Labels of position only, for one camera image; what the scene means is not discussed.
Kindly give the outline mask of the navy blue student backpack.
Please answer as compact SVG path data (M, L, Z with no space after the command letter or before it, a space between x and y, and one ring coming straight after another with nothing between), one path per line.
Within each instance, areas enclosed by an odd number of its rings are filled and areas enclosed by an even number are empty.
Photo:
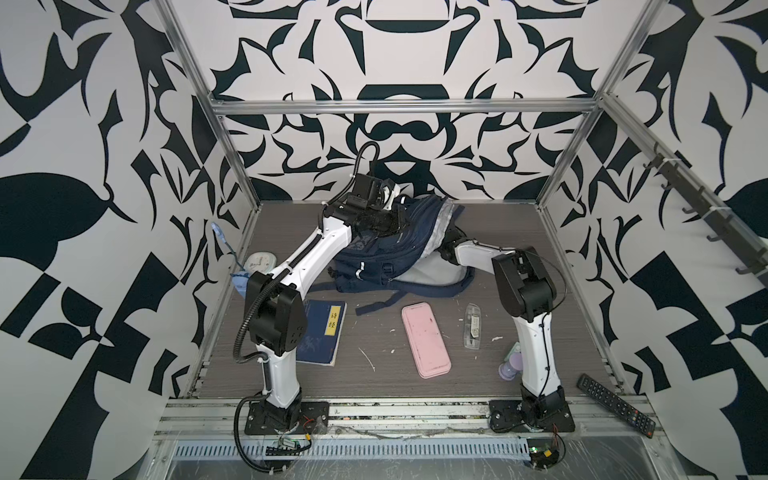
M453 264L440 253L448 240L464 235L456 226L464 207L433 194L405 197L401 203L408 221L403 230L378 238L371 231L361 233L335 256L328 268L331 280L310 290L392 293L385 301L358 306L358 316L391 307L408 294L451 298L465 291L475 269Z

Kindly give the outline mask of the dark blue book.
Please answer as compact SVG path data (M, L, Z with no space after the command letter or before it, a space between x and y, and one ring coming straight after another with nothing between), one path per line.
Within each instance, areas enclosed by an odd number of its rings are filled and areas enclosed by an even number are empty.
M346 306L344 301L306 302L307 329L297 347L299 363L335 365Z

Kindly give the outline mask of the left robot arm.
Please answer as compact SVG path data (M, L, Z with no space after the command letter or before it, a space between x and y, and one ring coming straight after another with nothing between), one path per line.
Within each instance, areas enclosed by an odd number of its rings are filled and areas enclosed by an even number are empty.
M287 260L267 274L254 273L246 285L246 305L232 357L238 364L263 366L263 401L279 413L301 403L296 349L307 328L304 298L326 267L355 236L396 232L402 215L393 206L399 188L374 176L380 146L359 148L349 183L326 202L317 227Z

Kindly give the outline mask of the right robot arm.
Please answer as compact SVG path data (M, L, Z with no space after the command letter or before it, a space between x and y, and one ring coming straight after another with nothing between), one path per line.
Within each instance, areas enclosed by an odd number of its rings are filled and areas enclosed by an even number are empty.
M474 239L446 241L441 257L454 264L492 274L500 302L516 326L523 360L521 416L541 429L567 406L556 370L551 336L557 289L547 259L533 247L502 248Z

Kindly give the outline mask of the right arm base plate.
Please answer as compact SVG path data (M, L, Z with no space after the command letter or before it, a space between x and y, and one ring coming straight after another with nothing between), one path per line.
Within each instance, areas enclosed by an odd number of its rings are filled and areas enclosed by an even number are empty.
M568 404L556 400L534 403L528 400L491 400L489 427L494 433L549 432L576 430Z

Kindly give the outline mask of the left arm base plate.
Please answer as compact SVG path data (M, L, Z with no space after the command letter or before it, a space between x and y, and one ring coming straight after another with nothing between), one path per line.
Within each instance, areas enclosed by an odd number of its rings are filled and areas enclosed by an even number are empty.
M266 400L251 402L248 407L244 433L254 435L276 435L278 433L327 432L330 417L328 402L300 401L287 408L278 408Z

